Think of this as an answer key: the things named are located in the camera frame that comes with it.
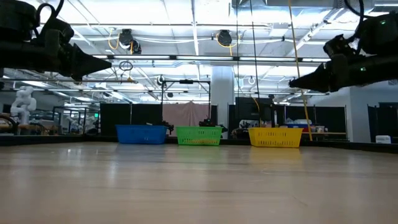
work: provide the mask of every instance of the yellow cable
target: yellow cable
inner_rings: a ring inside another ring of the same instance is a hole
[[[133,54],[134,52],[132,51],[132,41],[130,42],[130,54]]]
[[[109,47],[110,48],[112,48],[113,50],[116,50],[118,47],[119,47],[119,36],[120,36],[120,34],[118,34],[118,39],[117,39],[117,41],[116,41],[116,47],[113,47],[112,45],[111,45],[111,36],[112,36],[112,30],[111,30],[111,32],[109,33],[109,40],[108,40],[108,45],[109,45]]]
[[[259,116],[260,116],[260,128],[262,127],[262,121],[261,121],[261,114],[260,114],[260,106],[259,106],[259,103],[257,103],[257,100],[254,98],[254,97],[251,97],[253,100],[254,100],[254,102],[256,103],[256,105],[257,105],[257,109],[259,110]]]
[[[296,37],[294,34],[294,26],[293,26],[292,0],[288,1],[289,1],[290,20],[292,23],[293,45],[294,45],[294,54],[296,57],[297,75],[300,78],[299,58],[297,56]],[[307,110],[307,99],[304,95],[303,90],[301,90],[301,96],[303,97],[303,102],[304,102],[304,112],[305,112],[305,119],[307,120],[307,125],[308,125],[308,133],[310,134],[310,141],[312,141],[311,125],[310,125],[310,120],[308,118],[308,110]]]
[[[238,42],[236,42],[236,44],[233,45],[233,46],[224,46],[224,45],[222,45],[222,44],[218,41],[218,34],[216,34],[216,41],[217,41],[218,45],[220,45],[220,46],[222,46],[222,47],[226,47],[226,48],[232,48],[232,47],[237,46],[237,44],[238,44]]]

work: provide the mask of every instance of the white robot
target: white robot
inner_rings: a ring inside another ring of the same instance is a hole
[[[11,105],[11,117],[19,124],[29,124],[31,111],[36,110],[36,99],[32,97],[33,87],[22,86],[17,91],[17,98]]]

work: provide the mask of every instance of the hanging cord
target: hanging cord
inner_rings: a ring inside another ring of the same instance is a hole
[[[236,28],[236,38],[237,38],[238,41],[236,41],[236,44],[234,44],[234,45],[231,45],[231,44],[230,44],[229,46],[224,46],[224,45],[222,45],[222,44],[218,41],[218,35],[219,35],[219,34],[216,34],[216,41],[217,41],[218,45],[220,45],[220,46],[222,46],[222,47],[229,48],[229,54],[230,54],[230,56],[232,56],[232,48],[235,47],[235,46],[237,46],[237,44],[239,43],[239,41],[240,41],[240,39],[241,39],[241,36],[238,34],[238,28]]]
[[[113,47],[113,46],[111,45],[111,39],[110,39],[111,36],[112,36],[112,30],[109,32],[108,45],[109,45],[109,47],[110,47],[111,49],[116,50],[116,49],[118,49],[118,47],[119,47],[119,37],[120,37],[120,34],[118,34],[118,39],[116,39],[116,47]]]
[[[252,31],[253,31],[254,65],[256,66],[257,96],[258,96],[259,102],[261,102],[261,100],[260,100],[260,88],[259,88],[259,73],[258,73],[258,70],[257,70],[256,36],[254,35],[253,5],[252,5],[251,0],[250,0],[250,13],[251,13],[251,26],[252,26]],[[259,107],[259,122],[260,122],[260,127],[261,127],[261,108],[260,107]]]
[[[238,31],[238,29],[239,29],[239,23],[238,23],[238,7],[239,7],[239,4],[238,3],[239,3],[239,0],[236,0],[236,38],[237,39],[240,38],[239,31]],[[236,48],[236,56],[237,57],[239,56],[239,46]],[[240,85],[239,85],[239,60],[237,61],[236,66],[238,67],[238,102],[235,102],[235,103],[239,104],[239,90],[241,88]],[[240,115],[240,109],[238,107],[238,120],[239,120],[239,122],[241,122],[240,119],[241,119],[241,115]]]
[[[294,45],[294,54],[295,54],[295,58],[296,58],[297,75],[300,78],[299,58],[297,56],[296,37],[294,34],[294,25],[293,25],[292,0],[289,0],[289,11],[290,11],[290,20],[291,20],[291,25],[292,25],[293,45]],[[301,91],[301,96],[302,96],[303,102],[304,102],[304,112],[305,112],[305,119],[307,120],[307,125],[308,125],[308,133],[310,133],[310,141],[312,141],[311,125],[310,125],[310,120],[308,118],[308,110],[307,110],[307,98],[304,95],[304,91],[302,89],[300,91]]]
[[[364,18],[367,18],[367,19],[372,18],[372,16],[365,16],[365,15],[364,15],[364,14],[365,14],[364,12],[361,13],[361,12],[358,12],[357,10],[355,10],[355,9],[349,4],[348,0],[344,0],[344,3],[346,4],[347,8],[348,8],[353,14],[356,14],[357,16],[361,16],[361,15],[362,15]]]
[[[133,42],[131,41],[131,42],[130,42],[130,54],[133,54],[133,53],[134,53],[134,51],[132,50],[132,47],[133,47]]]
[[[259,112],[260,112],[260,105],[259,105],[259,103],[257,103],[257,100],[254,98],[254,97],[252,97],[252,99],[254,100],[254,102],[256,103],[256,105],[257,105],[257,109],[259,110]],[[261,121],[261,115],[260,115],[260,128],[262,127],[262,121]]]

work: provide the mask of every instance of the table surface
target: table surface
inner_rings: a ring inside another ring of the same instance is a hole
[[[397,223],[398,155],[303,147],[0,147],[0,223]]]

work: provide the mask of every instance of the blue basket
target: blue basket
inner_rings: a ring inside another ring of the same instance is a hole
[[[121,144],[164,144],[167,127],[151,125],[116,125]]]
[[[286,126],[288,128],[294,128],[294,127],[298,127],[298,128],[307,128],[308,124],[286,124]]]

